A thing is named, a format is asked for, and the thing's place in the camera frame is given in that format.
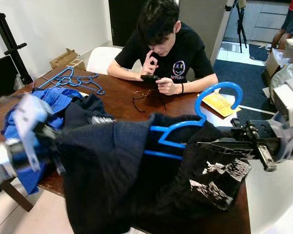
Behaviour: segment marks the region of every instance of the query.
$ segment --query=smiley face logo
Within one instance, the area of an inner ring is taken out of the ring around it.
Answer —
[[[186,65],[185,62],[183,62],[182,60],[175,62],[172,67],[172,71],[176,76],[181,76],[185,72],[185,69]]]

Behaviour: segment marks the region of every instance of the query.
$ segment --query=hanger hook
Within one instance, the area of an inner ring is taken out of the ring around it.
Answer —
[[[237,92],[238,97],[235,99],[235,102],[231,106],[231,109],[234,110],[242,102],[243,91],[242,91],[241,87],[239,85],[237,85],[236,83],[233,83],[233,82],[221,82],[221,83],[212,85],[211,87],[209,87],[206,90],[204,90],[200,94],[200,96],[196,99],[196,102],[195,102],[195,112],[199,117],[201,117],[203,119],[203,123],[206,121],[207,117],[206,117],[205,114],[203,114],[201,112],[201,102],[202,102],[203,98],[205,98],[207,95],[212,93],[215,89],[219,89],[219,88],[232,88]]]

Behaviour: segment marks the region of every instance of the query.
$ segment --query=blue carpet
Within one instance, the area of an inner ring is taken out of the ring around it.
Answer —
[[[265,47],[260,48],[259,45],[249,44],[250,48],[250,58],[253,60],[263,61],[265,62],[268,58],[268,50]]]
[[[240,85],[244,93],[241,105],[264,111],[276,112],[275,106],[270,104],[269,99],[266,98],[262,91],[262,89],[266,87],[261,78],[261,74],[265,70],[265,67],[216,60],[214,70],[219,82],[231,81]],[[233,89],[221,89],[220,93],[236,96]],[[249,119],[267,120],[272,118],[272,115],[247,109],[239,111],[237,116],[242,123],[245,123],[245,121]]]

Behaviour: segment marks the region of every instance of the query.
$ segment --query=eyeglasses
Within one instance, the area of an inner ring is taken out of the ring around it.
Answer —
[[[155,89],[148,90],[148,92],[146,94],[144,94],[142,91],[136,91],[136,92],[133,93],[131,100],[132,100],[133,106],[136,108],[137,111],[139,111],[140,113],[145,112],[145,111],[142,111],[142,110],[138,109],[138,107],[135,104],[135,100],[144,99],[146,97],[159,98],[159,100],[161,100],[162,104],[164,105],[164,109],[165,109],[165,113],[166,113],[167,110],[166,110],[165,103],[164,103],[163,99],[161,98],[161,96],[159,95],[159,92],[157,90],[155,90]]]

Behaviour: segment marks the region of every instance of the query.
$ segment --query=wooden table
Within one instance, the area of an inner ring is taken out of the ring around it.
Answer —
[[[64,67],[57,68],[56,70],[50,71],[44,77],[51,79]],[[89,76],[90,73],[86,71],[75,70],[75,75]],[[137,106],[140,109],[145,110],[145,115],[139,113],[132,104],[132,95],[135,91],[143,91],[145,94],[149,89],[156,88],[154,85],[145,84],[136,81],[125,81],[114,77],[99,75],[93,79],[105,90],[105,94],[99,96],[105,107],[105,111],[114,115],[117,120],[130,120],[130,121],[143,121],[147,120],[147,115],[152,112],[164,112],[162,102],[156,98],[144,98],[138,100]],[[39,87],[45,82],[45,79],[39,78],[35,81],[35,87]],[[49,84],[44,88],[50,88],[53,84]],[[80,92],[89,94],[90,90],[82,87],[71,87],[68,88],[76,89]],[[32,84],[25,86],[23,89],[16,93],[22,93],[24,91],[31,91]],[[174,96],[162,95],[164,103],[167,108],[166,114],[172,117],[177,117],[184,114],[195,115],[194,104],[196,101],[196,94],[180,94]],[[19,99],[8,98],[5,102],[0,104],[0,130],[3,126],[3,119],[6,112],[13,107]],[[217,113],[211,108],[202,104],[208,111],[204,111],[207,114],[208,120],[214,125],[228,125],[230,118],[223,120]],[[4,140],[4,137],[0,134],[0,141]],[[63,179],[56,173],[52,172],[39,183],[39,187],[48,190],[52,193],[64,196],[63,192]],[[154,220],[153,227],[144,227],[144,224],[139,224],[139,227],[144,230],[156,233],[230,233],[230,234],[248,234],[251,233],[250,218],[248,209],[248,200],[246,193],[245,183],[242,184],[239,194],[237,196],[235,204],[233,204],[228,212],[217,213],[210,216],[205,216],[199,220],[191,221],[187,226],[163,226],[161,223],[157,223]]]

